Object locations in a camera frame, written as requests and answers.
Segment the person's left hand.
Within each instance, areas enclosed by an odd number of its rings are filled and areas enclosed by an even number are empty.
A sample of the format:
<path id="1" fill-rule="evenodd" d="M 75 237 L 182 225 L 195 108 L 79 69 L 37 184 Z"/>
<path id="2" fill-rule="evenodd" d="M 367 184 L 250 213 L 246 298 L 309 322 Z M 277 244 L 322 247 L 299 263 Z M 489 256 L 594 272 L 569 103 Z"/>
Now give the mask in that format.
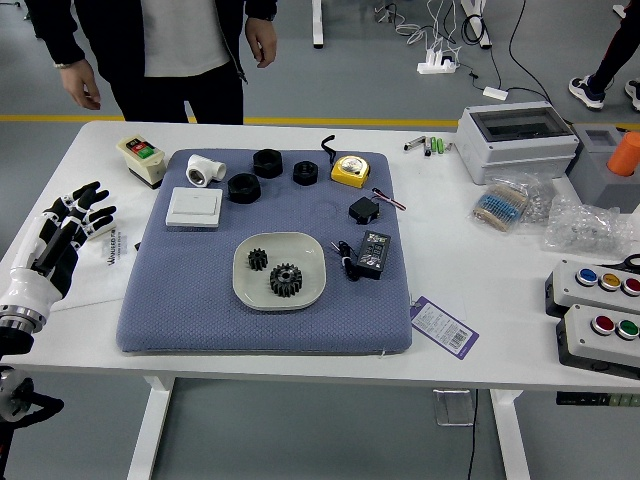
<path id="1" fill-rule="evenodd" d="M 245 22 L 245 36 L 258 68 L 266 68 L 275 61 L 277 35 L 271 21 L 248 18 Z"/>

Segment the person's right hand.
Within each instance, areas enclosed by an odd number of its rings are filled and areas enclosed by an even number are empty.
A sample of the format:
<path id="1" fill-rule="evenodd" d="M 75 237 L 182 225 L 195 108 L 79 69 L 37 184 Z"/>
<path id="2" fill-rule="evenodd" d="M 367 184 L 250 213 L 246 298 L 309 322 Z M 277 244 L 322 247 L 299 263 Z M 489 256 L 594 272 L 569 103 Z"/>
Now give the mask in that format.
<path id="1" fill-rule="evenodd" d="M 101 109 L 100 91 L 93 68 L 87 60 L 69 64 L 59 73 L 64 90 L 78 106 L 93 111 Z"/>

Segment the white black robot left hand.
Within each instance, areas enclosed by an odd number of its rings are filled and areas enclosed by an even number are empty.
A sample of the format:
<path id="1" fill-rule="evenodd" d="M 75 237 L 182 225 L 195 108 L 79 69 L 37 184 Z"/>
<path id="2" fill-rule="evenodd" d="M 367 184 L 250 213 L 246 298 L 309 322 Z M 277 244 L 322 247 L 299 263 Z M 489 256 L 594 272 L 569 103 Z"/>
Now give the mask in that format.
<path id="1" fill-rule="evenodd" d="M 58 197 L 32 220 L 10 268 L 2 304 L 43 316 L 68 294 L 80 248 L 114 224 L 114 206 L 95 207 L 108 196 L 98 181 L 91 182 Z"/>

